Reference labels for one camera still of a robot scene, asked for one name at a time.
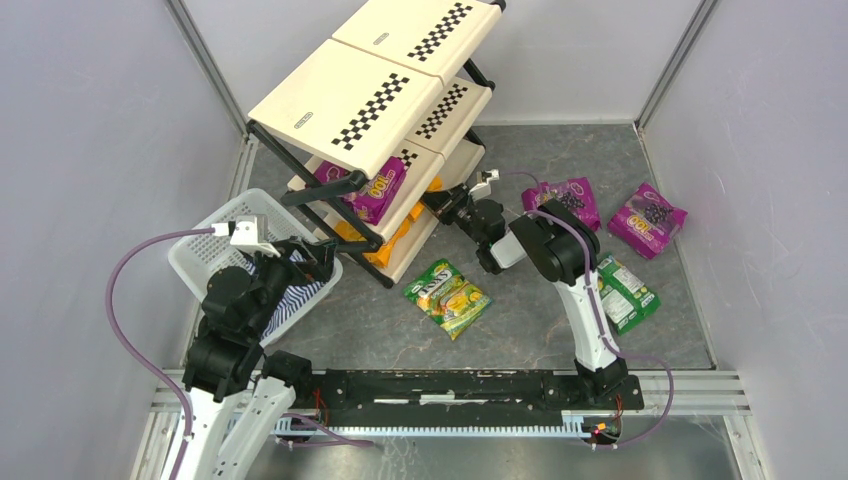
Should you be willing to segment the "orange candy bag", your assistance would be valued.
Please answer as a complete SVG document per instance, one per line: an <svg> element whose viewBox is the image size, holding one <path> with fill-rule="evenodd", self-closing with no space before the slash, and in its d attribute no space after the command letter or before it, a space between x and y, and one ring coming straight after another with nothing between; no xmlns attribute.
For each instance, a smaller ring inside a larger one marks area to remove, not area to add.
<svg viewBox="0 0 848 480"><path fill-rule="evenodd" d="M376 252L364 253L364 257L375 267L386 268L391 260L395 244L408 233L411 224L411 220L406 218L387 243L381 246ZM334 227L334 231L346 241L358 242L364 240L364 237L345 221L338 222Z"/></svg>
<svg viewBox="0 0 848 480"><path fill-rule="evenodd" d="M428 185L425 192L426 193L432 193L432 192L440 191L442 189L442 185L443 185L443 183L442 183L441 178L439 176L435 176L432 179L432 181L430 182L430 184ZM417 222L418 219L420 218L420 216L422 215L422 213L425 210L426 210L425 205L422 203L421 200L419 200L415 203L415 205L409 211L409 213L406 216L406 219L409 220L411 223Z"/></svg>

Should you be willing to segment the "green yellow candy bag front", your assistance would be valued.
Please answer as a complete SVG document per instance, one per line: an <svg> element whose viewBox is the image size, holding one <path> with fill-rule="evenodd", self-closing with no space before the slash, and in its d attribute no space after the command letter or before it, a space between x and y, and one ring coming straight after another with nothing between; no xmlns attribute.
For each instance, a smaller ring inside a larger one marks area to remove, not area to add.
<svg viewBox="0 0 848 480"><path fill-rule="evenodd" d="M444 258L431 264L403 293L451 340L456 340L493 303L489 295Z"/></svg>

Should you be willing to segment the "green candy bag back side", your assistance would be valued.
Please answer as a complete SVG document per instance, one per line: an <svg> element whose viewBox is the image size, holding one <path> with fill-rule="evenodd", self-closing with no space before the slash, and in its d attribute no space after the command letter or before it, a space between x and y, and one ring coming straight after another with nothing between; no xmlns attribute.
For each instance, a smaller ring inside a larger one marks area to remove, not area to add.
<svg viewBox="0 0 848 480"><path fill-rule="evenodd" d="M629 332L661 306L658 294L611 253L599 259L597 271L602 308L617 334Z"/></svg>

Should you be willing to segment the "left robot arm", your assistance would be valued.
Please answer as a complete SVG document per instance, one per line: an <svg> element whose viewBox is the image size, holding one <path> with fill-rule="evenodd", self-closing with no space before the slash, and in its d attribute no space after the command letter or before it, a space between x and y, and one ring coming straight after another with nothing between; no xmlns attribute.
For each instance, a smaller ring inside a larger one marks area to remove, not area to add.
<svg viewBox="0 0 848 480"><path fill-rule="evenodd" d="M192 409L180 424L188 431L168 456L168 479L245 478L311 376L304 358L266 357L261 339L289 287L331 279L336 244L292 237L273 246L277 255L254 254L252 269L227 266L207 282L182 378Z"/></svg>

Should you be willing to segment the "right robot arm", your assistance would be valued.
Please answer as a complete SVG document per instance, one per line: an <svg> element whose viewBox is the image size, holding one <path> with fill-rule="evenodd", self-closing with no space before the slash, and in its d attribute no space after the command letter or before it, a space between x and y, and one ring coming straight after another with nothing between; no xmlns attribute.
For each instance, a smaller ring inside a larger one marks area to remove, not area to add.
<svg viewBox="0 0 848 480"><path fill-rule="evenodd" d="M574 338L577 376L549 391L549 399L597 408L643 407L638 379L630 373L601 309L600 244L586 224L558 200L508 222L500 203L473 199L465 185L426 193L421 201L440 223L457 226L475 243L486 272L500 274L528 259L555 288Z"/></svg>

